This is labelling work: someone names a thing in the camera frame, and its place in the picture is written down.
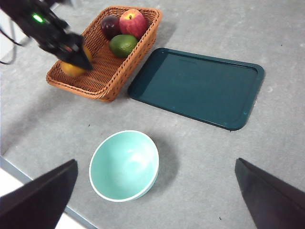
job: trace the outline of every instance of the yellow orange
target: yellow orange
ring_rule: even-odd
[[[82,48],[84,49],[84,52],[85,52],[88,60],[91,62],[92,55],[91,55],[89,49],[86,46],[83,46]],[[77,67],[77,66],[67,63],[67,62],[61,62],[61,69],[65,74],[67,74],[69,76],[73,76],[73,77],[82,75],[86,72],[85,69]]]

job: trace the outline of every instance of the bowl rim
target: bowl rim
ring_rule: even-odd
[[[153,144],[153,147],[154,147],[154,150],[155,150],[155,154],[157,156],[157,163],[156,163],[156,168],[154,170],[154,175],[152,176],[151,180],[148,182],[148,184],[140,191],[138,192],[137,194],[131,196],[131,197],[128,197],[128,198],[125,198],[125,199],[113,199],[113,198],[109,198],[107,196],[104,196],[102,193],[100,193],[97,188],[95,187],[93,181],[92,181],[92,177],[91,177],[91,166],[92,166],[92,162],[93,162],[93,159],[97,153],[97,151],[99,150],[99,148],[110,138],[118,135],[118,134],[122,134],[122,133],[125,133],[125,132],[134,132],[134,133],[139,133],[143,136],[145,136],[146,138],[149,139],[149,141],[152,142]],[[146,191],[148,191],[148,189],[150,189],[150,187],[152,186],[153,182],[155,181],[155,178],[157,177],[158,175],[158,171],[159,171],[159,152],[158,152],[158,149],[157,149],[157,146],[156,144],[153,142],[153,140],[145,133],[141,132],[141,131],[137,131],[137,130],[123,130],[123,131],[119,131],[113,135],[110,135],[108,138],[106,138],[104,141],[102,141],[102,143],[100,143],[100,145],[96,148],[96,150],[94,151],[94,154],[91,158],[91,161],[90,161],[90,165],[89,165],[89,179],[90,179],[90,183],[91,183],[91,186],[93,187],[93,190],[102,198],[106,199],[106,200],[109,200],[109,201],[112,201],[112,202],[125,202],[125,201],[129,201],[129,200],[133,200],[133,199],[137,199],[138,197],[140,197],[141,195],[145,194]]]

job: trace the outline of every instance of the gray table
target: gray table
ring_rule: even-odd
[[[79,175],[68,206],[97,228],[255,228],[234,174],[238,157],[305,191],[305,1],[87,0],[55,12],[81,32],[115,4],[163,12],[153,49],[262,65],[265,80],[247,125],[230,132],[130,99],[127,87],[143,62],[109,104],[49,86],[55,58],[32,42],[13,66],[1,67],[7,162],[35,178],[75,158]],[[101,141],[126,129],[154,140],[160,173],[142,198],[113,203],[93,191],[89,162]]]

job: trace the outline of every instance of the basket rim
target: basket rim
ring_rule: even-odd
[[[133,6],[121,6],[121,5],[112,5],[109,6],[105,9],[103,9],[98,15],[100,15],[101,13],[103,13],[104,11],[110,10],[110,9],[115,9],[115,8],[120,8],[123,10],[126,9],[136,9],[136,10],[151,10],[154,11],[156,13],[156,17],[154,18],[153,22],[151,23],[150,27],[147,29],[147,31],[145,32],[145,34],[141,37],[141,39],[138,41],[136,47],[133,49],[133,51],[128,55],[128,57],[124,60],[124,62],[118,67],[118,70],[116,73],[113,74],[112,78],[109,80],[109,82],[99,91],[96,92],[90,92],[90,91],[86,91],[82,88],[79,87],[75,87],[75,86],[71,86],[67,83],[62,83],[60,81],[55,80],[51,74],[50,71],[53,67],[59,67],[60,65],[60,60],[58,60],[53,66],[52,68],[49,70],[49,72],[47,73],[47,77],[46,80],[49,84],[51,85],[60,85],[66,88],[67,91],[70,92],[75,92],[78,91],[81,94],[86,94],[87,97],[92,98],[92,99],[96,99],[96,98],[102,98],[105,94],[107,94],[113,87],[114,87],[114,81],[116,81],[118,79],[119,74],[122,72],[122,70],[126,67],[129,66],[131,64],[130,59],[132,59],[134,56],[136,56],[139,52],[140,49],[139,47],[150,37],[150,35],[152,35],[158,28],[158,25],[162,19],[162,12],[159,9],[155,9],[155,8],[145,8],[145,7],[133,7]],[[95,22],[97,18],[95,18],[89,25],[88,27],[90,27],[90,25],[92,23]],[[90,31],[87,31],[87,28],[84,30],[84,32],[82,33],[83,36],[85,36],[86,34],[90,33]]]

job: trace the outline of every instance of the wicker basket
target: wicker basket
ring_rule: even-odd
[[[129,9],[140,11],[147,19],[149,28],[127,58],[117,58],[109,49],[109,41],[104,37],[100,23],[108,15],[120,17]],[[93,56],[93,70],[72,77],[62,72],[61,61],[57,61],[47,73],[47,82],[86,98],[113,101],[132,71],[154,44],[161,18],[161,12],[151,8],[110,6],[104,9],[82,33],[85,45]]]

